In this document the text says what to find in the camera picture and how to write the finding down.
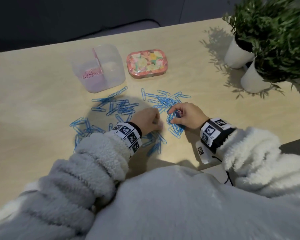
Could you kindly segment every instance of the wooden table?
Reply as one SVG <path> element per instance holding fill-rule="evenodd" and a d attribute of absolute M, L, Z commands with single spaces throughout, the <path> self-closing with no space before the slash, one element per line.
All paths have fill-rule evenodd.
<path fill-rule="evenodd" d="M 282 143 L 300 139 L 300 94 L 280 84 L 284 95 L 271 90 L 265 98 L 245 93 L 240 87 L 244 71 L 222 64 L 232 39 L 230 27 L 221 19 L 122 33 L 0 53 L 0 206 L 16 197 L 28 182 L 46 175 L 58 158 L 68 158 L 74 148 L 75 131 L 69 124 L 88 116 L 104 129 L 109 121 L 103 113 L 92 112 L 93 98 L 128 86 L 125 97 L 140 103 L 140 89 L 157 89 L 192 96 L 183 102 L 197 104 L 210 117 L 221 117 L 245 128 L 255 126 L 277 134 Z M 126 81 L 121 86 L 91 94 L 75 77 L 69 54 L 80 48 L 114 44 L 122 57 Z M 133 79 L 125 64 L 130 52 L 161 49 L 168 59 L 166 74 Z M 144 153 L 131 160 L 135 175 L 156 167 L 179 163 L 203 169 L 192 144 L 199 137 L 188 133 L 172 136 L 165 124 L 168 141 L 160 155 L 150 159 Z"/>

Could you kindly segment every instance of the person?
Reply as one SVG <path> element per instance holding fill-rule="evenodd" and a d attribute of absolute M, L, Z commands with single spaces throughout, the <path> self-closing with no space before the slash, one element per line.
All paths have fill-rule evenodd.
<path fill-rule="evenodd" d="M 173 124 L 217 127 L 193 104 L 168 113 L 176 109 L 183 114 Z M 131 123 L 83 139 L 68 161 L 57 160 L 0 210 L 0 240 L 300 239 L 300 156 L 282 154 L 269 131 L 219 123 L 220 135 L 206 143 L 238 175 L 235 187 L 177 165 L 125 180 L 132 147 L 161 128 L 153 123 L 159 118 L 144 109 Z M 94 206 L 102 209 L 95 214 Z"/>

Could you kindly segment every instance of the sleeve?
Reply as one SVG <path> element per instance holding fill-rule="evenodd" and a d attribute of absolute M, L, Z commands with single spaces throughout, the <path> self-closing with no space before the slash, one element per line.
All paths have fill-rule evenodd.
<path fill-rule="evenodd" d="M 107 205 L 128 172 L 132 153 L 118 133 L 84 138 L 69 160 L 57 160 L 47 176 L 0 209 L 0 239 L 84 239 L 95 219 L 93 206 Z"/>
<path fill-rule="evenodd" d="M 248 127 L 232 132 L 216 153 L 224 169 L 238 175 L 237 188 L 300 203 L 300 156 L 283 154 L 279 147 L 271 132 Z"/>

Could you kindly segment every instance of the black cord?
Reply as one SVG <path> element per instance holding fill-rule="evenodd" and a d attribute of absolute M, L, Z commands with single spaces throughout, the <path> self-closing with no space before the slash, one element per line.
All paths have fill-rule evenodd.
<path fill-rule="evenodd" d="M 217 158 L 216 156 L 212 156 L 212 158 L 218 159 L 218 160 L 222 163 L 222 161 L 221 161 L 219 158 Z M 224 182 L 224 184 L 226 184 L 228 181 L 230 181 L 231 185 L 233 186 L 233 183 L 232 183 L 232 181 L 231 181 L 231 178 L 230 178 L 229 173 L 228 173 L 227 171 L 226 171 L 226 173 L 227 173 L 228 178 L 227 178 L 227 180 Z"/>

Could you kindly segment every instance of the floral pattern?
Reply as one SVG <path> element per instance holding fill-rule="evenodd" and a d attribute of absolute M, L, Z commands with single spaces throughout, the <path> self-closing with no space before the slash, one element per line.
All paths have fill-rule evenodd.
<path fill-rule="evenodd" d="M 127 65 L 135 78 L 162 75 L 168 69 L 167 58 L 159 49 L 133 52 L 127 56 Z"/>

